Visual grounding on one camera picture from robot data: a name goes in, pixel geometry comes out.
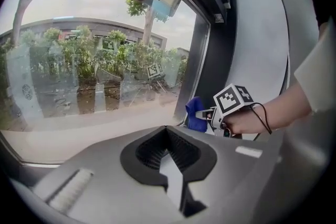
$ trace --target white sleeve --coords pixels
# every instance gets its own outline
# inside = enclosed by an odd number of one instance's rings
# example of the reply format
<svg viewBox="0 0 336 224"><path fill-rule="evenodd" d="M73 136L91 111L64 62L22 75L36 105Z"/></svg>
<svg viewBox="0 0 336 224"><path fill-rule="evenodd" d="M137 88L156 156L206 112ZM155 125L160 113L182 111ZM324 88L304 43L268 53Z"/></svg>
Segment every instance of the white sleeve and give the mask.
<svg viewBox="0 0 336 224"><path fill-rule="evenodd" d="M313 112L336 108L336 29L329 20L323 37L294 75Z"/></svg>

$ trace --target forearm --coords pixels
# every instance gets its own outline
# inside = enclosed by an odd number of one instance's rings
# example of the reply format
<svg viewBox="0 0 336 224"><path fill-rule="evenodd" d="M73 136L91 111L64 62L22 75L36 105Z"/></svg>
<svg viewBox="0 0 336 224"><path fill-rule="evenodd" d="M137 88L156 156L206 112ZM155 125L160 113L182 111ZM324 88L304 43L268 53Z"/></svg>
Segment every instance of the forearm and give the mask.
<svg viewBox="0 0 336 224"><path fill-rule="evenodd" d="M288 126L295 119L308 115L311 111L309 102L299 83L291 86L285 93L264 104L267 120L272 130ZM256 106L256 113L266 122L261 106ZM266 131L263 124L252 111L230 115L224 122L233 133L261 133Z"/></svg>

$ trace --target sky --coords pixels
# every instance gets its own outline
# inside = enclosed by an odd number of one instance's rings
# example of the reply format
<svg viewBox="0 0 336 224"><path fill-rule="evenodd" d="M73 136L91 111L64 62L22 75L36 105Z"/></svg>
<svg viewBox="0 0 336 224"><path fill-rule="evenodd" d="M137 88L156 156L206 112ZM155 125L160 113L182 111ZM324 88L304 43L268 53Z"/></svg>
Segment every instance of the sky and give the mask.
<svg viewBox="0 0 336 224"><path fill-rule="evenodd" d="M19 0L5 0L0 9L0 34L12 29ZM88 17L117 21L143 28L145 16L127 14L125 0L33 0L27 7L22 25L61 16ZM166 49L190 48L195 12L181 1L175 15L166 23L154 21L152 32L167 38Z"/></svg>

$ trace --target glass pane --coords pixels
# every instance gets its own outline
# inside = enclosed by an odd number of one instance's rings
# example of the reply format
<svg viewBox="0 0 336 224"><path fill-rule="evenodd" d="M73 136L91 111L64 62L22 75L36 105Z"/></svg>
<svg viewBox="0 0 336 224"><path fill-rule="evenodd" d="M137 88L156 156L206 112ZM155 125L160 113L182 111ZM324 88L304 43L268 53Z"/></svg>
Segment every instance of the glass pane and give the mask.
<svg viewBox="0 0 336 224"><path fill-rule="evenodd" d="M6 0L1 133L23 160L60 163L97 141L179 124L189 52L207 35L192 42L196 17L182 0Z"/></svg>

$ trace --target blue cloth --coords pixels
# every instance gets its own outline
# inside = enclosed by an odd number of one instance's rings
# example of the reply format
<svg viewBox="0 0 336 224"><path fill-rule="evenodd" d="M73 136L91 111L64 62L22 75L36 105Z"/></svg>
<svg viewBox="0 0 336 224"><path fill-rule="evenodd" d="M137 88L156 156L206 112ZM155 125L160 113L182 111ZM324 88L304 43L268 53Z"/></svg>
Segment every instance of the blue cloth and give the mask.
<svg viewBox="0 0 336 224"><path fill-rule="evenodd" d="M185 105L185 109L188 113L188 129L205 133L207 130L206 120L196 118L196 112L204 110L201 99L194 97Z"/></svg>

